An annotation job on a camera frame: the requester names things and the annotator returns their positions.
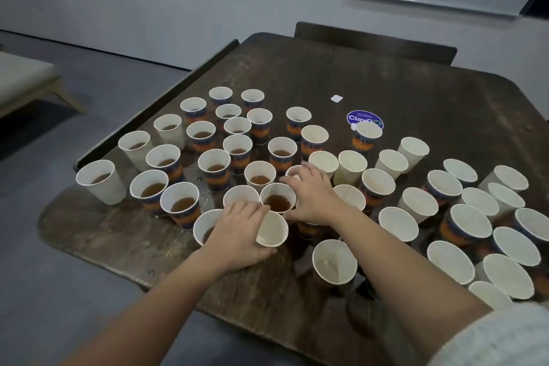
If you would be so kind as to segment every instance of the chair backrest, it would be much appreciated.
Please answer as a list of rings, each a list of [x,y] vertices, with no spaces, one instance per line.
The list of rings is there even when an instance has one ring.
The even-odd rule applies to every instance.
[[[451,65],[457,53],[457,48],[453,46],[410,41],[308,22],[298,22],[295,25],[294,37],[444,65]]]

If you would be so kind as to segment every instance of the brown liquid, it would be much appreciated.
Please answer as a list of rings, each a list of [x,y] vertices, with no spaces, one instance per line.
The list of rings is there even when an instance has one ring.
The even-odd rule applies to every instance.
[[[128,149],[131,151],[133,149],[141,148],[144,144],[145,142],[139,142],[138,144],[130,146]]]
[[[220,171],[223,168],[225,168],[225,165],[221,165],[221,164],[212,165],[210,168],[208,168],[208,172]]]
[[[194,134],[193,138],[201,139],[201,138],[207,138],[208,136],[211,136],[211,132],[204,131],[204,132],[198,132],[198,133]]]
[[[290,156],[291,155],[290,152],[285,151],[283,149],[279,149],[278,151],[273,152],[273,154],[278,155],[278,156]]]
[[[282,212],[290,210],[290,201],[281,195],[271,195],[268,196],[264,203],[266,206],[271,206],[271,210],[275,212]]]
[[[180,200],[177,200],[175,204],[172,206],[172,213],[177,213],[179,211],[183,211],[191,207],[194,203],[196,203],[196,200],[193,197],[185,197]]]
[[[211,232],[213,232],[213,230],[214,230],[214,228],[212,227],[206,233],[204,233],[204,237],[202,238],[202,244],[203,245],[206,243],[206,240],[208,240],[208,238],[210,237]]]
[[[173,158],[168,158],[167,160],[163,160],[162,162],[160,162],[157,167],[165,167],[166,165],[169,165],[169,164],[173,164],[175,162],[175,159]]]
[[[264,184],[268,184],[269,182],[271,182],[271,180],[269,178],[267,178],[266,176],[264,176],[264,175],[252,176],[250,181],[253,182],[254,184],[257,184],[257,185],[264,185]]]
[[[143,192],[141,193],[141,197],[142,198],[151,197],[155,194],[158,194],[159,192],[162,191],[162,188],[164,188],[165,185],[166,184],[162,184],[161,182],[151,184],[143,190]]]
[[[95,178],[93,181],[92,181],[92,184],[97,184],[98,182],[101,182],[101,181],[104,181],[106,180],[108,177],[109,177],[110,174],[102,174],[100,176],[98,176],[97,178]]]

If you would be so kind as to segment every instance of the white wall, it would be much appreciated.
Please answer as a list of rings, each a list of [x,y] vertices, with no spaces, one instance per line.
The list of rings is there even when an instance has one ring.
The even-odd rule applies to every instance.
[[[0,29],[185,68],[234,38],[293,35],[298,21],[456,46],[455,66],[511,79],[549,118],[547,21],[372,0],[0,0]]]

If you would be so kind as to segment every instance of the grey floor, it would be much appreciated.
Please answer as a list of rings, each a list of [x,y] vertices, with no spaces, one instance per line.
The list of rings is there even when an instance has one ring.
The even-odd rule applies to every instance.
[[[0,356],[6,365],[52,365],[142,294],[128,281],[41,243],[39,214],[74,182],[71,166],[80,155],[186,73],[1,31],[0,43],[9,53],[56,64],[67,90],[87,108],[81,116],[38,100],[0,119]],[[305,362],[194,312],[163,364]]]

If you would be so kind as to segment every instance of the white paper cup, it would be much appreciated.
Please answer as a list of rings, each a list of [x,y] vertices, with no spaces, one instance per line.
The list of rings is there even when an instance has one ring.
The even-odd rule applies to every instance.
[[[214,107],[217,108],[230,103],[233,91],[229,87],[214,87],[210,90],[209,95]]]
[[[467,204],[456,204],[444,215],[439,230],[445,240],[463,247],[490,237],[492,224],[476,208]]]
[[[427,258],[460,285],[469,284],[475,277],[469,257],[451,243],[435,240],[427,248]]]
[[[323,286],[344,285],[355,277],[358,263],[349,247],[341,240],[320,242],[312,252],[315,278]]]
[[[355,185],[368,167],[368,161],[356,151],[341,151],[338,155],[339,167],[334,173],[334,185]]]
[[[109,174],[101,182],[93,184],[100,175]],[[120,203],[127,194],[126,187],[122,183],[112,161],[99,160],[87,164],[76,174],[76,182],[110,206]]]
[[[408,174],[419,161],[429,154],[429,145],[421,139],[407,136],[400,141],[398,152],[408,161],[408,169],[402,171],[403,174]]]
[[[181,151],[175,145],[160,145],[152,148],[147,154],[147,164],[153,169],[160,169],[168,174],[170,183],[185,181],[183,165],[181,164]],[[163,165],[163,161],[173,160],[172,163]]]
[[[265,204],[265,201],[272,195],[281,195],[290,202],[290,208],[286,211],[291,210],[295,207],[295,203],[298,201],[298,198],[295,196],[294,190],[289,185],[283,184],[281,182],[273,182],[268,184],[261,190],[260,200],[262,204]],[[286,211],[279,211],[276,213],[284,214]]]
[[[299,181],[301,181],[301,178],[299,178],[299,175],[290,175],[294,169],[297,169],[297,168],[301,168],[303,165],[294,165],[293,167],[290,167],[290,169],[288,169],[286,171],[286,176],[293,176],[294,178],[297,178]]]
[[[182,198],[193,198],[195,203],[182,211],[173,212],[174,204]],[[178,182],[164,190],[160,196],[160,206],[182,229],[191,230],[201,214],[199,198],[200,192],[195,184]]]
[[[312,114],[305,107],[290,107],[286,110],[286,130],[288,136],[295,142],[301,141],[301,130],[311,120]]]
[[[221,216],[223,210],[215,208],[213,210],[206,211],[201,214],[193,227],[193,236],[196,240],[196,243],[203,246],[204,245],[204,235],[212,228],[215,227],[217,219]]]
[[[351,206],[355,206],[360,211],[366,207],[366,199],[360,189],[348,184],[340,184],[334,187],[335,193],[340,199]]]
[[[521,196],[503,184],[490,182],[486,188],[483,188],[483,190],[495,198],[500,208],[494,218],[506,216],[516,209],[522,208],[526,205],[526,202]]]
[[[329,138],[328,131],[322,126],[310,124],[301,130],[301,159],[309,160],[313,152],[322,151]]]
[[[455,176],[463,185],[463,188],[471,187],[478,181],[477,171],[469,164],[460,160],[448,159],[443,161],[443,168]]]
[[[251,179],[257,175],[264,175],[270,179],[266,184],[255,184],[251,182]],[[276,169],[266,161],[253,161],[244,169],[244,178],[246,184],[255,188],[257,192],[261,192],[267,185],[272,184],[276,178]]]
[[[393,149],[383,149],[379,153],[375,167],[387,172],[393,179],[397,179],[408,169],[408,160],[400,152]]]
[[[244,111],[248,113],[252,109],[263,106],[265,94],[261,90],[249,89],[244,90],[240,97],[244,103]]]
[[[368,151],[374,147],[375,142],[383,134],[382,129],[374,122],[358,122],[356,127],[353,127],[353,150],[367,155]]]
[[[185,113],[185,124],[190,125],[200,120],[206,120],[206,100],[200,97],[185,99],[179,105]]]
[[[217,107],[215,115],[217,116],[217,127],[221,133],[225,132],[225,122],[233,117],[240,117],[242,109],[240,106],[227,104]]]
[[[134,178],[130,184],[130,194],[132,197],[139,200],[143,207],[151,211],[155,216],[163,216],[166,213],[160,206],[160,196],[164,190],[168,188],[169,182],[170,179],[168,178],[168,174],[164,171],[149,169],[148,171],[141,172],[141,174]],[[153,184],[164,184],[164,188],[154,195],[143,197],[143,191]]]
[[[423,220],[434,216],[439,210],[439,205],[428,192],[420,188],[409,187],[402,193],[398,208],[407,211],[410,216],[414,217],[416,222],[421,223]]]
[[[419,234],[414,217],[401,208],[386,207],[379,212],[377,219],[381,227],[405,243],[411,242]]]
[[[439,206],[452,202],[463,192],[461,182],[449,172],[433,169],[427,174],[427,182],[422,187],[435,197]]]
[[[460,199],[456,204],[467,204],[479,210],[484,216],[488,217],[488,220],[493,221],[500,207],[495,198],[493,198],[486,191],[480,190],[474,187],[464,188]]]
[[[251,122],[245,117],[231,117],[223,125],[228,135],[250,136]]]
[[[513,228],[537,245],[549,242],[549,217],[531,208],[519,208],[513,215]]]
[[[175,145],[179,149],[185,148],[185,133],[183,131],[183,120],[176,114],[164,114],[153,123],[154,128],[165,144]]]
[[[237,201],[261,202],[257,190],[249,185],[237,185],[228,190],[225,196],[223,196],[223,207],[227,207]]]
[[[251,122],[251,138],[257,145],[264,145],[269,140],[271,131],[271,120],[273,114],[263,108],[252,109],[246,114]]]
[[[478,188],[486,190],[490,182],[497,182],[516,192],[521,192],[528,188],[527,178],[516,169],[505,165],[497,165],[479,184]]]
[[[288,238],[288,223],[280,214],[269,210],[259,226],[255,241],[265,247],[278,247]]]
[[[206,136],[205,138],[197,138],[196,135],[200,132],[209,132],[211,135]],[[205,120],[191,123],[187,127],[187,136],[193,142],[194,150],[199,154],[209,151],[215,147],[215,132],[215,125]]]
[[[271,139],[267,149],[269,151],[269,162],[276,169],[277,175],[282,176],[292,166],[298,146],[292,139],[280,136]],[[290,155],[276,154],[279,151],[285,151]]]
[[[130,149],[134,145],[145,142],[139,148]],[[140,171],[149,169],[147,165],[147,154],[153,148],[153,143],[150,140],[150,135],[143,130],[126,133],[118,140],[118,147],[124,151],[126,156],[134,163]]]
[[[495,251],[510,257],[519,265],[532,267],[541,263],[540,252],[532,240],[510,227],[496,227],[491,245]]]
[[[528,300],[534,284],[528,273],[508,256],[492,253],[475,266],[475,280],[494,284],[513,300]]]
[[[223,140],[223,149],[230,155],[230,167],[234,175],[243,175],[244,169],[250,163],[251,148],[254,143],[246,135],[231,135]],[[233,151],[243,149],[241,154],[234,154]]]
[[[222,169],[211,171],[214,165],[223,165]],[[223,149],[211,149],[204,152],[198,158],[198,168],[206,176],[208,187],[213,192],[221,192],[229,188],[230,185],[230,155]]]
[[[513,300],[490,282],[475,281],[469,285],[469,291],[483,300],[493,310],[506,309],[513,306]]]
[[[339,168],[339,159],[334,154],[326,151],[316,151],[309,157],[309,162],[318,169],[324,171],[328,178],[334,175],[334,172]]]
[[[370,168],[361,175],[360,191],[366,199],[367,212],[379,206],[386,196],[395,191],[395,181],[392,176],[381,169]]]

